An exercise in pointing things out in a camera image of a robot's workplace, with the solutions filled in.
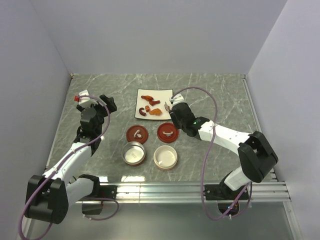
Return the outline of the metal serving tongs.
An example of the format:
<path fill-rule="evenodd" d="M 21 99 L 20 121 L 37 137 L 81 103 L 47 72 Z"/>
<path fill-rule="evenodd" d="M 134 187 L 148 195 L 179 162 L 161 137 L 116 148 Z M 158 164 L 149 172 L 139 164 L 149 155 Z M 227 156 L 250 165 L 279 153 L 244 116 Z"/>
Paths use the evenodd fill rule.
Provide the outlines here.
<path fill-rule="evenodd" d="M 167 104 L 167 102 L 164 103 L 164 108 L 167 112 L 171 111 L 171 107 Z"/>

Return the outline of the orange fried cutlet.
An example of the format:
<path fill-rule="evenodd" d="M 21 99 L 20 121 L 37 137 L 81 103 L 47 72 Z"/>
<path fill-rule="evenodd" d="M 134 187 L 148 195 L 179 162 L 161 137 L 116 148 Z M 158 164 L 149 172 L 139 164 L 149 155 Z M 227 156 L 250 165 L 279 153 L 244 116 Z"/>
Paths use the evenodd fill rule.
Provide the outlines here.
<path fill-rule="evenodd" d="M 149 114 L 153 115 L 153 116 L 161 116 L 162 113 L 163 112 L 159 108 L 155 108 L 155 109 L 152 109 L 152 110 L 149 111 Z"/>

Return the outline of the red-brown drumstick piece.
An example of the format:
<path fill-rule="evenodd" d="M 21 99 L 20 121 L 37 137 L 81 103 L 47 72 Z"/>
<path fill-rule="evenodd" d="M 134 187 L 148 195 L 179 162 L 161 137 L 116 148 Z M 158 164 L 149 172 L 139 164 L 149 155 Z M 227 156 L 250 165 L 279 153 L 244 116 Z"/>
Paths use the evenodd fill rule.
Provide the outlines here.
<path fill-rule="evenodd" d="M 151 105 L 151 106 L 154 106 L 154 105 L 157 105 L 157 104 L 160 104 L 161 102 L 159 101 L 159 100 L 152 100 L 152 101 L 150 101 L 149 102 L 149 104 Z"/>

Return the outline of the curved red sausage piece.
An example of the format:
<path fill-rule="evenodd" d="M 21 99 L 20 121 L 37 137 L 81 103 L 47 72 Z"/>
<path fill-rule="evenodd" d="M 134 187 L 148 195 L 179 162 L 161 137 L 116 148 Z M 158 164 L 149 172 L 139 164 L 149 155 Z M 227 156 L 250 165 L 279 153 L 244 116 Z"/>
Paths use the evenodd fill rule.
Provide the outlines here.
<path fill-rule="evenodd" d="M 141 116 L 146 116 L 147 115 L 147 112 L 145 111 L 145 109 L 143 108 L 143 107 L 141 107 L 139 110 L 139 114 L 141 115 Z"/>

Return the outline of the red-brown chicken wing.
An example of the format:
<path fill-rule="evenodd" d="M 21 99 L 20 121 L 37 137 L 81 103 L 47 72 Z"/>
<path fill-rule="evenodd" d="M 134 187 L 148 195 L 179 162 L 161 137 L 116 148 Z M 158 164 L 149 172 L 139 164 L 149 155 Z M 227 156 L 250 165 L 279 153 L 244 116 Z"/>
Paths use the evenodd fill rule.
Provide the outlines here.
<path fill-rule="evenodd" d="M 154 98 L 152 96 L 149 96 L 149 95 L 142 95 L 141 98 L 146 100 L 146 101 L 148 101 L 148 102 L 154 100 Z"/>

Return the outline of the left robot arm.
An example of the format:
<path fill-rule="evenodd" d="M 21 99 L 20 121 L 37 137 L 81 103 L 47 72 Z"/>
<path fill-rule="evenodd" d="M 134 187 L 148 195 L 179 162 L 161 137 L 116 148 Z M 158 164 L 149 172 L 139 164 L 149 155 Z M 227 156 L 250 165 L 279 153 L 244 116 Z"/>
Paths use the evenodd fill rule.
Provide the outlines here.
<path fill-rule="evenodd" d="M 80 166 L 97 151 L 117 111 L 114 98 L 104 94 L 93 97 L 87 91 L 75 96 L 80 111 L 80 126 L 68 152 L 43 175 L 33 175 L 27 184 L 23 216 L 50 224 L 60 224 L 68 209 L 82 198 L 96 201 L 101 195 L 96 176 L 81 175 L 69 183 Z"/>

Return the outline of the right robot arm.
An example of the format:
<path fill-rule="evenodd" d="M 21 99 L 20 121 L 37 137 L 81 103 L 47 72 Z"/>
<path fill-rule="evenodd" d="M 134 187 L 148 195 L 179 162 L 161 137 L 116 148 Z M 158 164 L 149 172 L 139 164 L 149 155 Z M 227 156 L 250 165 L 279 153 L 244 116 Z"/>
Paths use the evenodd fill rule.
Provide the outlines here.
<path fill-rule="evenodd" d="M 169 114 L 174 126 L 189 137 L 213 142 L 239 157 L 240 167 L 228 173 L 214 190 L 206 191 L 214 200 L 234 200 L 239 189 L 250 182 L 262 182 L 279 161 L 260 131 L 240 132 L 215 124 L 208 118 L 195 117 L 185 101 L 173 103 Z"/>

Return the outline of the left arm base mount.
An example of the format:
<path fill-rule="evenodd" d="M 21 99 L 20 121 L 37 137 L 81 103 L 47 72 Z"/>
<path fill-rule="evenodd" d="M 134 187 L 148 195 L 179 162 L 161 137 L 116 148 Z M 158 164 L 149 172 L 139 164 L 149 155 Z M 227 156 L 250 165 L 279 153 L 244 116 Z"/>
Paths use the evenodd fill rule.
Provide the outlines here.
<path fill-rule="evenodd" d="M 115 216 L 120 208 L 119 203 L 116 200 L 117 185 L 100 185 L 97 194 L 85 196 L 80 201 L 82 202 L 81 211 L 84 218 L 92 221 L 104 221 Z M 108 217 L 96 218 L 92 215 L 99 215 L 106 203 L 114 202 L 116 204 L 116 210 Z"/>

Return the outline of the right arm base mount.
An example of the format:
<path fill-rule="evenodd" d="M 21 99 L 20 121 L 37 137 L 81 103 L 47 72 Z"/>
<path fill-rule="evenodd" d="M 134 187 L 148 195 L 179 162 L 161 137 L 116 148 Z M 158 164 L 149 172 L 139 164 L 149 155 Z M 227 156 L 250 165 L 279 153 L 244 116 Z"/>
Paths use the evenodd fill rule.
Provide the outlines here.
<path fill-rule="evenodd" d="M 231 201 L 217 204 L 221 217 L 237 217 L 248 209 L 252 199 L 252 183 L 240 187 L 236 191 L 229 190 L 223 184 L 205 184 L 204 198 L 206 201 Z"/>

